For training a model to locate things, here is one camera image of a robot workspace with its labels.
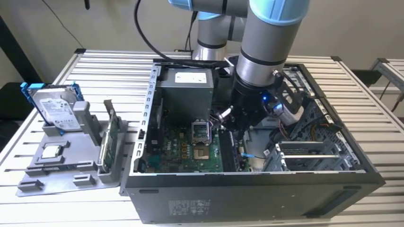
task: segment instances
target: cable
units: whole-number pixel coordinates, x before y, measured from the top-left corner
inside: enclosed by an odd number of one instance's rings
[[[381,100],[381,98],[384,96],[384,92],[385,92],[387,88],[389,87],[389,84],[391,84],[391,82],[388,82],[387,85],[385,85],[385,88],[384,88],[384,90],[381,92],[381,95],[380,95],[380,98],[379,98],[380,100]]]
[[[247,153],[241,153],[241,156],[243,156],[243,157],[256,157],[256,158],[259,158],[259,159],[267,159],[265,157],[259,157],[259,156],[255,156],[255,155],[247,154]]]
[[[325,115],[323,115],[323,116],[315,118],[309,123],[307,123],[307,125],[301,128],[300,131],[304,131],[307,127],[309,127],[316,121],[319,121],[320,119],[323,119],[327,115],[328,115],[328,114],[325,114]],[[295,141],[296,138],[297,138],[297,136],[299,136],[299,133],[296,133],[296,137],[292,138],[291,140]]]
[[[68,28],[64,26],[64,24],[63,24],[60,18],[57,17],[55,11],[53,11],[52,8],[51,8],[51,6],[49,6],[48,3],[45,2],[45,0],[41,0],[41,1],[43,1],[43,3],[47,5],[47,7],[48,7],[48,9],[51,10],[51,12],[53,13],[53,15],[55,15],[56,19],[59,20],[59,22],[60,22],[60,24],[61,24],[64,30],[67,30],[67,32],[71,34],[71,36],[73,37],[73,39],[77,41],[79,45],[80,45],[81,48],[84,49],[84,46],[81,45],[79,39],[75,37],[75,35],[73,35],[73,34],[71,33],[71,31],[68,30]]]
[[[193,11],[192,16],[191,16],[189,31],[188,31],[188,35],[187,35],[184,50],[188,50],[188,46],[189,46],[189,50],[191,50],[191,31],[192,31],[193,22],[196,20],[196,16],[197,16],[197,11]]]
[[[400,101],[397,101],[396,104],[393,105],[392,112],[397,109],[399,103],[400,103]]]
[[[313,125],[311,126],[311,130],[309,130],[311,141],[316,141],[316,140],[317,140],[317,139],[316,139],[316,134],[315,134],[316,127],[317,127],[316,124],[313,124]]]
[[[219,119],[211,114],[209,117],[213,118],[215,121],[220,122]]]
[[[193,62],[189,62],[189,60],[179,60],[179,59],[172,59],[169,57],[167,57],[155,47],[153,45],[151,44],[151,42],[148,41],[144,33],[143,33],[143,30],[140,28],[140,24],[139,24],[139,18],[137,18],[137,12],[139,12],[139,6],[140,6],[140,2],[141,0],[137,0],[136,2],[136,5],[135,5],[135,10],[133,10],[133,19],[135,19],[135,25],[136,25],[136,29],[137,29],[137,32],[141,36],[141,39],[143,41],[145,42],[145,44],[148,45],[148,47],[153,50],[153,52],[156,54],[159,54],[159,56],[161,58],[164,58],[167,61],[172,61],[173,63],[176,64],[183,64],[183,65],[187,65],[187,66],[191,66],[191,67],[199,67],[199,68],[208,68],[208,69],[215,69],[215,68],[225,68],[228,67],[228,63],[225,61],[217,61],[216,63],[211,63],[211,64],[197,64],[197,63],[193,63]]]
[[[279,129],[280,129],[281,135],[283,135],[284,138],[288,140],[288,139],[289,139],[289,138],[288,138],[288,133],[285,132],[285,129],[284,129],[284,127],[283,127],[283,123],[280,122],[280,120],[279,120]]]
[[[264,111],[265,111],[267,115],[271,116],[271,113],[267,110],[267,104],[265,104],[264,100],[261,100],[261,105],[263,105],[263,108],[264,108]]]
[[[276,143],[276,142],[273,141],[273,138],[275,138],[275,136],[277,135],[277,133],[280,133],[280,128],[276,128],[276,129],[273,129],[273,130],[271,131],[271,133],[269,133],[269,135],[268,135],[268,137],[269,137],[269,142]]]

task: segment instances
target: hard drive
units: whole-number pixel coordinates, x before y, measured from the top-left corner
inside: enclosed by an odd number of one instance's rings
[[[21,92],[36,107],[47,126],[56,126],[61,131],[80,131],[80,124],[72,108],[83,101],[80,87],[71,85],[21,84]]]

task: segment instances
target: robotic arm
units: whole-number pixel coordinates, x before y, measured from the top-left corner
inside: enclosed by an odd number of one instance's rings
[[[303,112],[301,97],[284,83],[283,67],[309,0],[169,0],[169,3],[207,12],[212,18],[219,14],[244,17],[247,12],[231,105],[219,114],[221,124],[239,132],[239,138],[268,115],[279,117],[285,125],[293,124]]]

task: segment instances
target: motherboard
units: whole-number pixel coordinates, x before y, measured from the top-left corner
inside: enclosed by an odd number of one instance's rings
[[[223,172],[217,130],[212,130],[211,144],[192,143],[191,127],[167,127],[160,154],[148,154],[148,173]]]

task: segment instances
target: blue drive bracket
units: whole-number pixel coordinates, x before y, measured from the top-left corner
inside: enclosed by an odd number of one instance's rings
[[[40,112],[37,106],[36,106],[36,103],[29,95],[29,92],[28,90],[32,89],[32,90],[40,90],[43,87],[45,86],[45,84],[32,84],[29,87],[28,87],[28,84],[27,82],[24,82],[21,85],[20,85],[20,88],[21,88],[21,93],[24,94],[28,102],[33,105],[33,107],[36,108],[40,116],[43,117],[44,119],[44,122],[45,122],[45,125],[48,126],[49,125],[49,122],[47,121],[45,119],[45,116],[43,115],[43,113]]]
[[[76,84],[76,81],[72,82],[71,86],[73,87],[73,89],[76,91],[77,100],[79,101],[84,101],[84,97],[83,97],[83,94],[81,94],[80,86],[79,86],[79,84]]]

